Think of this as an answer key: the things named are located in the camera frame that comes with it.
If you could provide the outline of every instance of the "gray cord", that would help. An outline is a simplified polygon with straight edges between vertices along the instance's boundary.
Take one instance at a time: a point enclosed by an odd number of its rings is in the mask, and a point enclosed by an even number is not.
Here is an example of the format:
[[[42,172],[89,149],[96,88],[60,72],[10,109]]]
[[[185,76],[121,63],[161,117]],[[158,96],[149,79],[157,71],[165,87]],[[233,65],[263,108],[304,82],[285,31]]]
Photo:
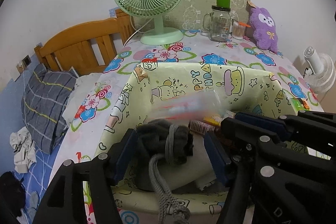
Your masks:
[[[176,199],[173,197],[166,180],[161,176],[158,169],[158,161],[160,159],[166,159],[170,165],[174,165],[174,134],[178,127],[179,126],[176,124],[172,124],[169,127],[169,134],[166,139],[165,155],[156,154],[149,161],[149,177],[152,187],[159,198],[159,224],[164,224],[165,222],[168,201],[170,201],[174,207],[174,224],[190,224],[188,221],[190,217],[189,209],[178,204]]]

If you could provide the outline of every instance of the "fan base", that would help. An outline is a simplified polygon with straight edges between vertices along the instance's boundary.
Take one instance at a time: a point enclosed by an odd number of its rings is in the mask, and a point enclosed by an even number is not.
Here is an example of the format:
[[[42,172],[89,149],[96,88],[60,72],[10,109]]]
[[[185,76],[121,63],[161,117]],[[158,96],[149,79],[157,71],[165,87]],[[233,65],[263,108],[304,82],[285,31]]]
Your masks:
[[[164,27],[163,34],[156,34],[155,29],[145,32],[140,41],[146,45],[167,45],[178,42],[184,37],[183,33],[176,28]]]

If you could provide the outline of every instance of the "floral tablecloth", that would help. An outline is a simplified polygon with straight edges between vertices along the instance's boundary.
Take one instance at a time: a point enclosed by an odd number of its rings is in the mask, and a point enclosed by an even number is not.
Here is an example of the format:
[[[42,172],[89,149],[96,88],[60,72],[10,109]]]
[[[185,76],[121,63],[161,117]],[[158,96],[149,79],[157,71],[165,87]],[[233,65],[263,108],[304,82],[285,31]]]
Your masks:
[[[307,105],[304,107],[307,103],[310,110],[323,111],[301,74],[281,52],[275,54],[268,50],[260,50],[248,37],[244,37],[241,41],[231,38],[227,43],[216,43],[209,40],[207,34],[201,31],[183,31],[183,33],[184,39],[172,45],[148,46],[142,44],[139,38],[135,38],[123,48],[83,99],[83,104],[78,109],[59,149],[50,181],[64,160],[71,159],[74,162],[91,160],[97,148],[101,151],[106,150],[100,138],[111,109],[118,99],[123,101],[123,106],[128,105],[128,98],[125,95],[127,93],[123,93],[121,99],[120,93],[134,68],[141,62],[200,62],[270,71],[280,81],[283,91],[291,98],[296,110],[307,108]],[[178,90],[171,85],[171,92],[177,93]],[[123,109],[119,112],[120,117],[116,121],[121,122],[123,116],[127,117],[128,113],[123,113]],[[114,129],[111,127],[105,130],[113,133]],[[92,203],[87,185],[84,187],[84,194],[88,223],[91,224],[94,223],[94,216],[92,214],[90,217]],[[129,222],[124,219],[125,223],[140,223],[136,213],[120,210],[120,215],[133,220]]]

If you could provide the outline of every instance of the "wooden headboard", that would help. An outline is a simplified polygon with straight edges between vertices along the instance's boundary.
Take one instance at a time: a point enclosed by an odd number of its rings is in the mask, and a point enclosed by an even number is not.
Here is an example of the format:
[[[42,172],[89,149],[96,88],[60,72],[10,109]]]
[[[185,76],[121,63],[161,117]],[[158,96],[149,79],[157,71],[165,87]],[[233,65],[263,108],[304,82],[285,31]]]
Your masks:
[[[35,47],[40,63],[54,71],[69,70],[74,67],[80,75],[103,72],[117,55],[111,34],[120,33],[121,40],[125,44],[134,32],[130,16],[120,9],[115,13],[117,18],[72,26],[56,34],[43,47]],[[97,62],[89,41],[93,38],[97,41],[105,65],[100,66]]]

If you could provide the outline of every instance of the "cotton swab container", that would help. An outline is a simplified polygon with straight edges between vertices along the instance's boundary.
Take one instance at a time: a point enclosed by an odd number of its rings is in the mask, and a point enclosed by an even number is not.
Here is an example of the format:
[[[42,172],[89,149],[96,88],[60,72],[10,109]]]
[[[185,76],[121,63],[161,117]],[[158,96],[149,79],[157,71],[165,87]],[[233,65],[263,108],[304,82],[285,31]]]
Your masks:
[[[246,27],[250,28],[251,26],[240,21],[234,21],[232,29],[232,37],[238,40],[242,40]]]

